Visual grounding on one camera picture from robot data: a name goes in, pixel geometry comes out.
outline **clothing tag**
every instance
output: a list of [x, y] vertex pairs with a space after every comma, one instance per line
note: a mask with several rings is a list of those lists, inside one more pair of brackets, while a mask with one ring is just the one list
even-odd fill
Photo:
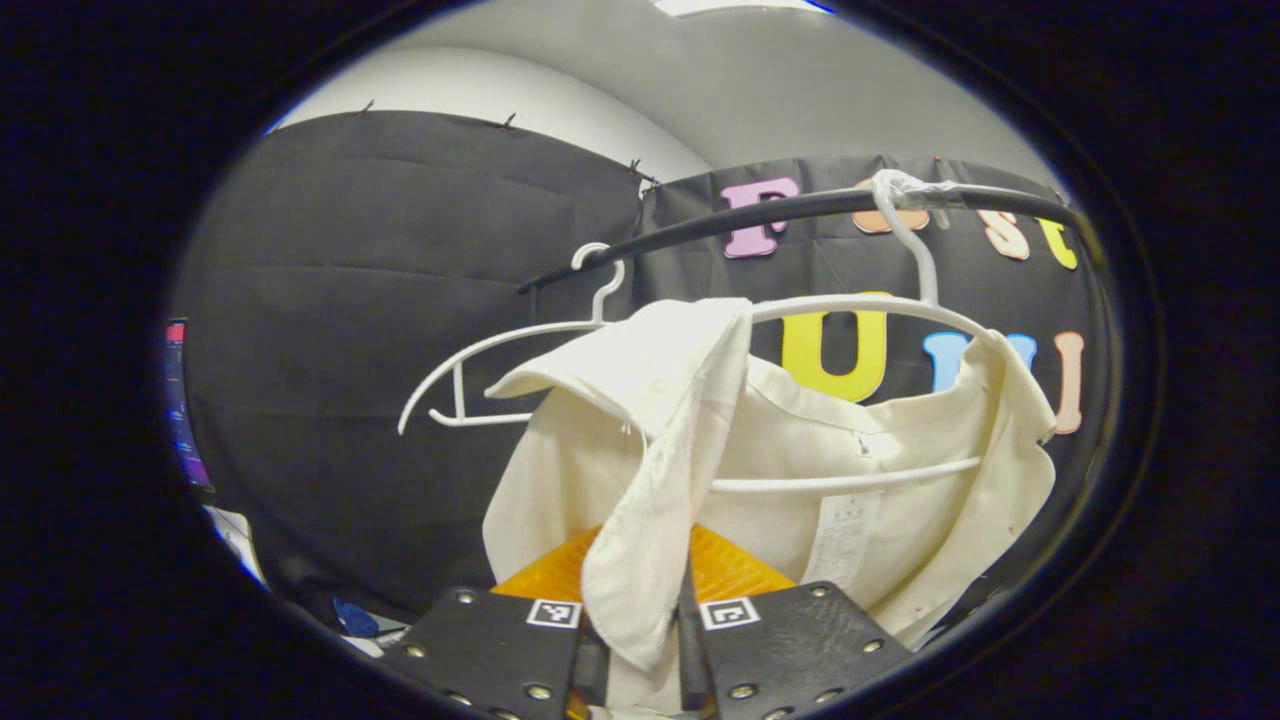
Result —
[[879, 501], [881, 491], [822, 498], [818, 530], [809, 551], [809, 565], [800, 579], [801, 585], [826, 580], [850, 594], [870, 539], [872, 525], [879, 512]]

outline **hanger hook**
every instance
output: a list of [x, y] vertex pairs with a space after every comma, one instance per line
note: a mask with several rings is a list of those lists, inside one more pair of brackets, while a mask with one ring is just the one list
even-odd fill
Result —
[[[582, 261], [586, 256], [593, 252], [599, 252], [600, 250], [608, 250], [609, 246], [603, 242], [588, 242], [582, 247], [579, 247], [573, 252], [573, 260], [570, 261], [570, 266], [575, 270], [582, 269]], [[591, 322], [603, 323], [604, 322], [604, 299], [617, 292], [622, 287], [622, 281], [627, 275], [627, 269], [622, 264], [622, 260], [613, 261], [613, 279], [608, 282], [604, 287], [595, 291], [595, 296], [591, 297]]]
[[884, 168], [872, 176], [872, 197], [876, 200], [876, 209], [879, 210], [881, 215], [884, 215], [884, 222], [893, 231], [893, 237], [915, 256], [915, 269], [920, 277], [920, 302], [937, 307], [938, 270], [933, 264], [933, 254], [929, 252], [920, 236], [911, 232], [911, 228], [902, 222], [902, 217], [897, 214], [897, 205], [909, 199], [909, 192], [929, 187], [924, 181], [902, 170]]

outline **black curved rod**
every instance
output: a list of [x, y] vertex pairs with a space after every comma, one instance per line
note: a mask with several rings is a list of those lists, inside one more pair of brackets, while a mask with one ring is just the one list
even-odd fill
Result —
[[[1080, 240], [1094, 261], [1102, 258], [1093, 225], [1089, 224], [1089, 220], [1084, 215], [1038, 195], [984, 184], [956, 184], [945, 191], [928, 188], [909, 195], [922, 200], [927, 208], [997, 210], [1053, 220], [1075, 228], [1080, 233]], [[700, 237], [723, 234], [782, 220], [835, 215], [838, 213], [860, 213], [876, 209], [876, 200], [872, 197], [870, 188], [854, 190], [846, 187], [756, 202], [745, 208], [721, 210], [704, 218], [676, 223], [649, 234], [620, 242], [608, 250], [593, 252], [582, 261], [580, 270], [564, 266], [544, 273], [520, 286], [520, 290], [516, 292], [525, 295], [530, 290], [547, 287], [575, 273], [599, 268], [613, 260], [634, 258], [644, 252], [671, 247], [672, 245], [680, 245], [681, 242], [689, 242]]]

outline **clear tape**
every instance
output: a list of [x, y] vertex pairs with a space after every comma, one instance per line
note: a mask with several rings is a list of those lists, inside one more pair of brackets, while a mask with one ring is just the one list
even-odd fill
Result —
[[884, 177], [890, 200], [900, 210], [931, 210], [934, 208], [968, 208], [960, 196], [960, 187], [951, 181], [924, 182], [911, 177], [902, 170], [883, 169], [878, 176]]
[[[937, 191], [945, 197], [946, 192], [955, 187], [955, 183], [936, 183]], [[938, 307], [938, 270], [933, 264], [933, 254], [925, 247], [920, 236], [911, 232], [897, 214], [905, 208], [904, 200], [908, 193], [924, 191], [929, 183], [919, 181], [902, 170], [883, 169], [872, 176], [872, 197], [876, 200], [876, 209], [884, 217], [893, 237], [899, 240], [915, 256], [915, 269], [920, 278], [920, 302], [932, 307]]]

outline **yellow letter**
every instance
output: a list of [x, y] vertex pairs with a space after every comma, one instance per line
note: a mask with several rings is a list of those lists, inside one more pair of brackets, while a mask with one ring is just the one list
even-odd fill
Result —
[[1075, 252], [1071, 252], [1071, 249], [1062, 242], [1062, 231], [1066, 228], [1053, 220], [1036, 219], [1039, 220], [1041, 228], [1044, 231], [1044, 241], [1048, 242], [1048, 249], [1053, 251], [1053, 258], [1057, 258], [1057, 261], [1068, 270], [1074, 270], [1076, 265]]
[[[891, 295], [859, 292], [858, 295]], [[888, 332], [884, 313], [869, 310], [858, 316], [858, 364], [844, 375], [822, 369], [822, 319], [826, 313], [809, 313], [782, 318], [782, 368], [791, 378], [810, 389], [858, 402], [876, 392], [884, 379], [884, 355]]]

